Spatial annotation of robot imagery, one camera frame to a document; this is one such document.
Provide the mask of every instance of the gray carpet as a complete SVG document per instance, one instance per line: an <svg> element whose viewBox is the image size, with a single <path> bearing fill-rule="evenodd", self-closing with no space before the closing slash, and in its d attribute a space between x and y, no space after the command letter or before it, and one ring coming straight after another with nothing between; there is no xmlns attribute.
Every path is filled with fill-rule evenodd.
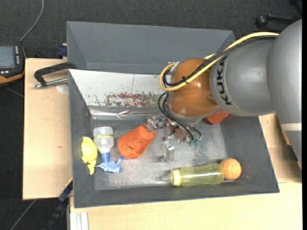
<svg viewBox="0 0 307 230"><path fill-rule="evenodd" d="M0 0L0 43L18 41L40 12L40 0ZM28 58L58 58L66 41L66 21L88 21L232 30L236 37L259 29L255 19L273 13L296 14L287 0L45 0L41 20L23 41ZM261 30L283 30L269 23ZM0 89L0 229L9 230L30 202L22 201L23 81ZM56 200L38 200L16 230L38 230ZM62 220L58 229L65 229Z"/></svg>

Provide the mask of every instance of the plastic bottle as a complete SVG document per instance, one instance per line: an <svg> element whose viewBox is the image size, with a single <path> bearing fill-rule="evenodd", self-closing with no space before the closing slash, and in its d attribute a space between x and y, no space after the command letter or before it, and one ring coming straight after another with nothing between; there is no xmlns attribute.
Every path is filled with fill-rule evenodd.
<svg viewBox="0 0 307 230"><path fill-rule="evenodd" d="M174 169L161 178L175 186L192 186L200 184L219 184L224 180L223 168L218 163L195 167Z"/></svg>
<svg viewBox="0 0 307 230"><path fill-rule="evenodd" d="M114 137L112 127L104 126L93 129L94 143L100 152L103 162L108 163L110 160L110 151L114 146Z"/></svg>

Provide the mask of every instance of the orange plastic object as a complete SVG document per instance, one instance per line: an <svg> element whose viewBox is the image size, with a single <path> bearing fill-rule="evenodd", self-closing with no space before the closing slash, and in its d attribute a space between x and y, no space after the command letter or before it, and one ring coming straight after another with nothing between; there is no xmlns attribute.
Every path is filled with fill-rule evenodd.
<svg viewBox="0 0 307 230"><path fill-rule="evenodd" d="M118 150L125 158L138 158L143 154L156 134L156 131L148 132L146 124L142 124L118 138Z"/></svg>
<svg viewBox="0 0 307 230"><path fill-rule="evenodd" d="M223 121L226 117L228 117L229 113L223 109L218 110L216 113L211 114L204 118L205 121L212 125L216 125Z"/></svg>

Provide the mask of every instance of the white cable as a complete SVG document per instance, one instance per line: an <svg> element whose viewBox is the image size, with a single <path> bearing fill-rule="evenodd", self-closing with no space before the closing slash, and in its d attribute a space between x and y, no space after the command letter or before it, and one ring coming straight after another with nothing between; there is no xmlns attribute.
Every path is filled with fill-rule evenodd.
<svg viewBox="0 0 307 230"><path fill-rule="evenodd" d="M30 33L30 31L32 31L32 29L36 26L36 24L38 23L38 21L40 20L40 18L42 17L42 14L43 14L43 11L44 11L44 0L42 0L42 8L41 8L41 11L39 13L39 16L37 17L36 21L34 22L34 24L30 27L30 29L22 36L22 38L19 40L19 43L21 43L24 38L26 36L28 36L28 34Z"/></svg>

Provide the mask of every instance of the clear plastic bottle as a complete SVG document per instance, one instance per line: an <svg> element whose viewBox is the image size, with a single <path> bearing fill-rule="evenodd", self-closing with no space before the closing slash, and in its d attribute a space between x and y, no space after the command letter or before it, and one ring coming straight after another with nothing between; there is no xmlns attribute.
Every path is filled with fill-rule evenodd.
<svg viewBox="0 0 307 230"><path fill-rule="evenodd" d="M175 186L192 186L200 184L219 184L224 180L223 168L218 163L195 167L174 169L161 178Z"/></svg>

